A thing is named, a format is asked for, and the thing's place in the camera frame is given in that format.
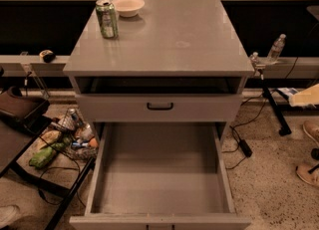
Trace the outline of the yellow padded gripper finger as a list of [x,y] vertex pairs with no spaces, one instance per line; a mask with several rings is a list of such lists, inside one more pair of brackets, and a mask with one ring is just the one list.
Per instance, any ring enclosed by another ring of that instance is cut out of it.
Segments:
[[319,105],[319,84],[291,96],[288,102],[292,107]]

